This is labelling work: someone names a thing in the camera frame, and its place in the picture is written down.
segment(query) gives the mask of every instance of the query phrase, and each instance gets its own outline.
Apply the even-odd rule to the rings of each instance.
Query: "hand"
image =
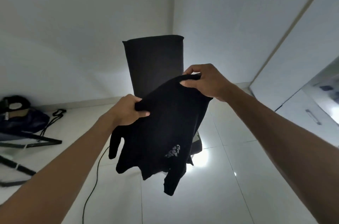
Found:
[[[117,119],[117,125],[130,125],[140,117],[150,115],[148,111],[135,111],[134,105],[140,102],[141,98],[128,94],[120,98],[120,100],[107,112],[113,114]]]
[[[193,72],[201,72],[200,80],[183,80],[180,84],[185,87],[196,88],[207,97],[215,97],[225,102],[224,94],[227,91],[227,87],[232,83],[213,64],[191,65],[183,74],[192,74]]]

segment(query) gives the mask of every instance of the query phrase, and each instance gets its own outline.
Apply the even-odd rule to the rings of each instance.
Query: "black shirt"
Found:
[[[160,171],[168,172],[164,192],[173,195],[180,178],[191,162],[190,150],[212,98],[197,89],[180,85],[180,81],[200,79],[199,75],[175,77],[135,104],[137,111],[149,111],[150,116],[140,118],[128,126],[118,126],[112,133],[109,158],[116,157],[121,137],[125,139],[118,173],[138,166],[143,180]]]

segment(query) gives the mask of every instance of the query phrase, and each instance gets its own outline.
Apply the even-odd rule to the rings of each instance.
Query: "person's left hand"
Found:
[[[128,94],[122,97],[107,113],[114,115],[117,125],[130,125],[140,117],[150,114],[148,111],[135,111],[134,104],[139,101],[141,98]]]

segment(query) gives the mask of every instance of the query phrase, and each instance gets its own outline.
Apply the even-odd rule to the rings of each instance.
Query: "person's right hand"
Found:
[[[227,87],[232,85],[213,64],[195,64],[191,65],[183,74],[192,74],[201,72],[200,80],[183,80],[180,82],[185,87],[193,87],[199,90],[207,97],[215,97],[225,102],[225,93]]]

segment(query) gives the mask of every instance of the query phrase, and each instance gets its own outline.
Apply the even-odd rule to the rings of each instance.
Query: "white printed graphic on shirt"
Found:
[[[165,155],[165,157],[170,158],[170,157],[172,157],[173,155],[175,155],[175,156],[177,157],[178,154],[179,154],[179,151],[180,151],[180,145],[176,145],[176,146],[174,146],[174,147],[172,148],[171,151],[169,151],[169,152],[167,153],[167,155]]]

